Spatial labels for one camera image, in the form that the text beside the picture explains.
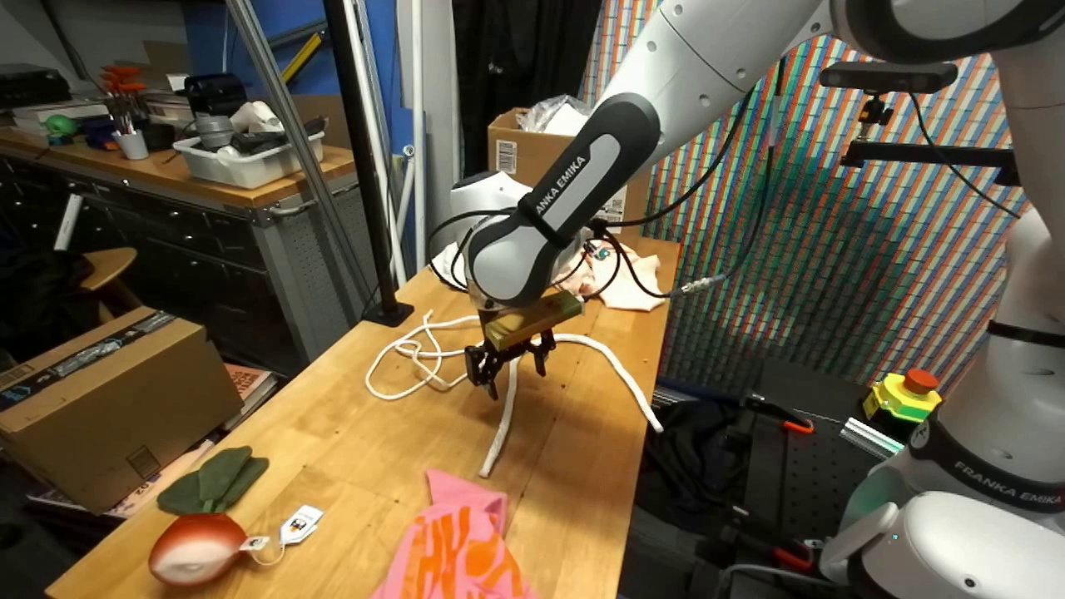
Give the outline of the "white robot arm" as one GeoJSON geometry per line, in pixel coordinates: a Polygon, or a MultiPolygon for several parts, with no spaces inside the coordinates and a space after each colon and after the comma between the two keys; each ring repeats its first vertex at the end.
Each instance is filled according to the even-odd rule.
{"type": "Polygon", "coordinates": [[[976,364],[822,546],[889,599],[1065,599],[1065,0],[660,0],[547,177],[467,245],[471,297],[519,313],[628,177],[811,35],[884,62],[992,55],[1030,213],[976,364]]]}

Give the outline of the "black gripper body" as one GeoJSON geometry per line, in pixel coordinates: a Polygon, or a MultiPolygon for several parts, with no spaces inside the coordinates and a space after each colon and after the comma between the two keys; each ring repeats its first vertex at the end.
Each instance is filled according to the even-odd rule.
{"type": "Polygon", "coordinates": [[[485,387],[488,395],[498,395],[497,377],[502,365],[516,364],[519,357],[534,357],[536,374],[547,374],[547,357],[557,350],[554,337],[534,337],[519,345],[497,350],[488,341],[471,345],[467,350],[467,377],[474,387],[485,387]]]}

